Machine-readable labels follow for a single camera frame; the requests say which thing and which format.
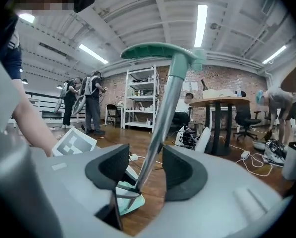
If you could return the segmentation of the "white trash bin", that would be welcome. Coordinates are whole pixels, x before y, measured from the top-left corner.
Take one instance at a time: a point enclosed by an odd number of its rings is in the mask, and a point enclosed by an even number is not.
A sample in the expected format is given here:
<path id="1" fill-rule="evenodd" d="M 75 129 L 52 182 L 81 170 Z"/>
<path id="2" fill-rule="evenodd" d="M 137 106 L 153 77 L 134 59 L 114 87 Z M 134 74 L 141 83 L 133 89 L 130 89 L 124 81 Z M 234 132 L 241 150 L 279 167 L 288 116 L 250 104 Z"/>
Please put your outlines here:
<path id="1" fill-rule="evenodd" d="M 288 181 L 296 180 L 296 142 L 288 144 L 282 176 Z"/>

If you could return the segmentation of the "white shelving unit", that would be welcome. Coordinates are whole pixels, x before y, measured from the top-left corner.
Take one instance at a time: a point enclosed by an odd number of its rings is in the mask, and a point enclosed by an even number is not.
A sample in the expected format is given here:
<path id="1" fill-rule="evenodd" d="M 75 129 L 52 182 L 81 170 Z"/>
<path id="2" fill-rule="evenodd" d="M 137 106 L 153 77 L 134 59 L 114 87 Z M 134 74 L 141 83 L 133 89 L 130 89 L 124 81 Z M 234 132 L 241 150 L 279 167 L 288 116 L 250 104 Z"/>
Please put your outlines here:
<path id="1" fill-rule="evenodd" d="M 127 71 L 123 129 L 127 127 L 154 130 L 159 110 L 160 82 L 156 66 Z"/>

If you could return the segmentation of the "round wooden table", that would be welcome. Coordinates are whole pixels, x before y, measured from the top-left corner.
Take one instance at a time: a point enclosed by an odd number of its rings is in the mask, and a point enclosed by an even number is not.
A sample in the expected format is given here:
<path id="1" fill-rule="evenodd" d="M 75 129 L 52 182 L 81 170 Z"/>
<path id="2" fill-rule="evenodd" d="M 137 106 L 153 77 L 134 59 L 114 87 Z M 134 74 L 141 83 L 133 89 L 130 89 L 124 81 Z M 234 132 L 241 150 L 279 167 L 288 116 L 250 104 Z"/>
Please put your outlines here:
<path id="1" fill-rule="evenodd" d="M 227 156 L 230 154 L 230 139 L 232 134 L 232 107 L 237 105 L 249 104 L 250 100 L 245 97 L 215 97 L 205 98 L 191 103 L 191 106 L 205 108 L 206 118 L 205 125 L 210 128 L 210 107 L 215 108 L 215 126 L 213 141 L 206 147 L 211 150 L 210 154 L 214 156 Z M 219 144 L 220 129 L 221 129 L 221 107 L 227 107 L 227 128 L 225 144 Z"/>

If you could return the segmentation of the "long ceiling light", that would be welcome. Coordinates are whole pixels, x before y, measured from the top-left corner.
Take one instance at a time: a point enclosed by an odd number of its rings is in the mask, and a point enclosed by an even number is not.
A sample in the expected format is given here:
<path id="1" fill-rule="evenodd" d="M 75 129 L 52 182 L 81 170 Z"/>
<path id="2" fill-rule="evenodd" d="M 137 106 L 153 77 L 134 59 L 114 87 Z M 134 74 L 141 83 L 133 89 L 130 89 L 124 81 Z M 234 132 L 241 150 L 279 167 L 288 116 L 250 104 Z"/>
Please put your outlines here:
<path id="1" fill-rule="evenodd" d="M 25 20 L 26 22 L 29 22 L 29 23 L 33 23 L 34 20 L 35 20 L 35 16 L 29 14 L 29 13 L 21 13 L 19 15 L 19 18 L 22 19 L 22 20 Z"/>
<path id="2" fill-rule="evenodd" d="M 287 48 L 286 45 L 281 46 L 277 51 L 275 51 L 272 55 L 270 55 L 268 58 L 266 58 L 262 64 L 267 64 L 271 62 L 275 57 L 277 57 L 280 53 L 282 53 Z"/>
<path id="3" fill-rule="evenodd" d="M 203 41 L 207 20 L 208 7 L 206 5 L 198 5 L 197 7 L 197 26 L 194 47 L 200 47 Z"/>
<path id="4" fill-rule="evenodd" d="M 103 57 L 101 57 L 99 54 L 97 54 L 96 52 L 94 52 L 92 49 L 90 49 L 89 47 L 87 47 L 84 44 L 80 44 L 79 48 L 81 50 L 83 50 L 84 52 L 88 53 L 89 55 L 91 55 L 92 57 L 94 57 L 95 59 L 97 59 L 98 61 L 100 61 L 102 64 L 108 64 L 109 62 L 104 59 Z"/>

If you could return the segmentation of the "teal dustpan with metal handle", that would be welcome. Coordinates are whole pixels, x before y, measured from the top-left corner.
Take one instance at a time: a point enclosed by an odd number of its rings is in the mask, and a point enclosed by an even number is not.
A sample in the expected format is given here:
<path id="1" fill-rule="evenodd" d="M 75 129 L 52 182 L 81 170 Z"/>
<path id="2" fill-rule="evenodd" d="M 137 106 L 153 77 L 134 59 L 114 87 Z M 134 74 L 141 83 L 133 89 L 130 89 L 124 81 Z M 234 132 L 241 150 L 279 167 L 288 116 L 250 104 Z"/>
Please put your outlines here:
<path id="1" fill-rule="evenodd" d="M 120 57 L 123 59 L 145 57 L 171 58 L 166 90 L 160 106 L 159 116 L 154 123 L 151 143 L 135 184 L 135 189 L 140 193 L 167 138 L 186 73 L 188 69 L 201 71 L 202 65 L 206 61 L 206 53 L 200 47 L 189 51 L 174 44 L 147 42 L 127 47 L 121 52 Z"/>

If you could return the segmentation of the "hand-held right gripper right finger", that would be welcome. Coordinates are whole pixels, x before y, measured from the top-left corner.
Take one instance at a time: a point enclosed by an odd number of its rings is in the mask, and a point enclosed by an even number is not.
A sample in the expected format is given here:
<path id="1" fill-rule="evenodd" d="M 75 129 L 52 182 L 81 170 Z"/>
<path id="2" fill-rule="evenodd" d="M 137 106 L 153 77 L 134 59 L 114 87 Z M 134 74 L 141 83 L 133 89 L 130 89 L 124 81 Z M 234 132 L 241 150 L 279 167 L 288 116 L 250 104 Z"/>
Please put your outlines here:
<path id="1" fill-rule="evenodd" d="M 284 200 L 240 165 L 165 146 L 162 235 L 166 238 L 260 238 Z"/>

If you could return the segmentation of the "black office chair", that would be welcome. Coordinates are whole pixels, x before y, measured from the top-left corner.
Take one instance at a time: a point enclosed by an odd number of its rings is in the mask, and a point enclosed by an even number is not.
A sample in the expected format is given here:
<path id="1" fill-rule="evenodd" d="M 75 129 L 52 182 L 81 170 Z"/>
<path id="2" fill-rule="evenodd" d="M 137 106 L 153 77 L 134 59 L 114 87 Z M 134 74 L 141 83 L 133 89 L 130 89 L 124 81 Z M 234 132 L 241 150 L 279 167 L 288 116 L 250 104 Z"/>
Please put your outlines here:
<path id="1" fill-rule="evenodd" d="M 249 104 L 236 106 L 235 121 L 240 127 L 242 127 L 244 129 L 244 131 L 235 132 L 233 134 L 233 137 L 235 137 L 237 135 L 237 138 L 236 138 L 237 142 L 239 142 L 239 139 L 241 137 L 243 137 L 243 139 L 245 139 L 247 136 L 252 138 L 253 140 L 258 139 L 256 134 L 249 132 L 251 126 L 258 125 L 261 122 L 261 120 L 257 118 L 258 113 L 260 113 L 260 111 L 255 112 L 255 118 L 252 119 Z"/>

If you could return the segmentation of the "cardboard box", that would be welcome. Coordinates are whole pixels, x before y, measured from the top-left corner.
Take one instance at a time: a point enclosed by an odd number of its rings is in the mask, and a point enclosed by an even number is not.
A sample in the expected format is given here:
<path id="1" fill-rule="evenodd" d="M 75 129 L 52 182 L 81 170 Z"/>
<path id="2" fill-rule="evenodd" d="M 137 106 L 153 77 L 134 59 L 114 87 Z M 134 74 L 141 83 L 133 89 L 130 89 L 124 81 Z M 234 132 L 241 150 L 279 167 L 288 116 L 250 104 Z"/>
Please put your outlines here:
<path id="1" fill-rule="evenodd" d="M 203 90 L 203 98 L 204 99 L 222 98 L 222 97 L 237 97 L 237 94 L 234 91 L 232 91 L 231 89 L 220 89 L 220 90 L 208 89 L 208 90 Z"/>

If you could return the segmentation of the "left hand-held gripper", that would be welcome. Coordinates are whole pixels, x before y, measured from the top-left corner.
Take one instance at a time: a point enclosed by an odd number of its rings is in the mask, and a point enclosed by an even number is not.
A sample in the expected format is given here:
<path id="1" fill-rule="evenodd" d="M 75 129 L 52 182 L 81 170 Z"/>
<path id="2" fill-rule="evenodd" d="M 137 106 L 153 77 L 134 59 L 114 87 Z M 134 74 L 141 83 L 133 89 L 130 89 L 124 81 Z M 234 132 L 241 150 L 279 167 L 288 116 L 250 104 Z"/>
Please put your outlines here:
<path id="1" fill-rule="evenodd" d="M 76 128 L 69 129 L 52 149 L 53 156 L 74 155 L 92 151 L 97 140 Z"/>

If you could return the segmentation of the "person's dark navy shirt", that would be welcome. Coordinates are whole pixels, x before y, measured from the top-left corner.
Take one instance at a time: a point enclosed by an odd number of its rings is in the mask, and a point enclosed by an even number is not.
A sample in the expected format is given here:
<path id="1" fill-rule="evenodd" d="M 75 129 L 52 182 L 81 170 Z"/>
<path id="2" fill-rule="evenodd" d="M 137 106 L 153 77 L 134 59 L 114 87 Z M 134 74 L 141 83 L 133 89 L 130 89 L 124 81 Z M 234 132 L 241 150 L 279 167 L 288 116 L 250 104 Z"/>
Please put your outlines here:
<path id="1" fill-rule="evenodd" d="M 18 16 L 10 9 L 0 8 L 0 62 L 12 80 L 21 78 L 22 52 L 16 30 Z"/>

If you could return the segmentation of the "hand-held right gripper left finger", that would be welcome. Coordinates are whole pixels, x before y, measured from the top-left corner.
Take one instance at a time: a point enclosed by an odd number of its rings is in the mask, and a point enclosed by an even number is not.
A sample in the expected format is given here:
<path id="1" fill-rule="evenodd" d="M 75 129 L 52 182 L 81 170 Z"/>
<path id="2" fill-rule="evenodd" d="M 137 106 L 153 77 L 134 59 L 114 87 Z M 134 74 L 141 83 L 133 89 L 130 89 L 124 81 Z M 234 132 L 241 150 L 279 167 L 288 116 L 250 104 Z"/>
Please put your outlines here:
<path id="1" fill-rule="evenodd" d="M 31 157 L 61 227 L 52 238 L 128 238 L 116 198 L 128 166 L 127 144 L 57 157 L 34 148 Z"/>

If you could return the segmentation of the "person's left forearm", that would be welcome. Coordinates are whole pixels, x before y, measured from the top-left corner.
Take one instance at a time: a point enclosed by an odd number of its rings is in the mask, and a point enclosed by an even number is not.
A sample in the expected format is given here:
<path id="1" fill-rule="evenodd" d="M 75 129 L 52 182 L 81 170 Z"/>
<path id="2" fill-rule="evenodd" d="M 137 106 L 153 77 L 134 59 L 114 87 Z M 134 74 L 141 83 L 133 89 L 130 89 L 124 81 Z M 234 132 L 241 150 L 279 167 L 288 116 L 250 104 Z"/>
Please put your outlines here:
<path id="1" fill-rule="evenodd" d="M 57 143 L 57 139 L 26 95 L 21 96 L 20 103 L 16 106 L 12 115 L 26 140 L 32 146 L 43 149 L 46 156 L 51 157 L 52 148 Z"/>

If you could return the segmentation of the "black folding chair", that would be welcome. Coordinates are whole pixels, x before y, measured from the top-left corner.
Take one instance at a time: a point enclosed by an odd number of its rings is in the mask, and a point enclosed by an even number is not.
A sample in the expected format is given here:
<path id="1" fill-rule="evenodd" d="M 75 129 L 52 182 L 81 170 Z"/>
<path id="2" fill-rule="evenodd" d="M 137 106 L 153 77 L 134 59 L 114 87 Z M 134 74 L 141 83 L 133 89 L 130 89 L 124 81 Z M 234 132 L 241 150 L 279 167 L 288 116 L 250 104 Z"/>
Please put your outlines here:
<path id="1" fill-rule="evenodd" d="M 121 124 L 121 112 L 114 104 L 108 104 L 106 106 L 105 125 L 108 125 L 108 123 L 111 123 L 114 127 L 118 123 Z"/>

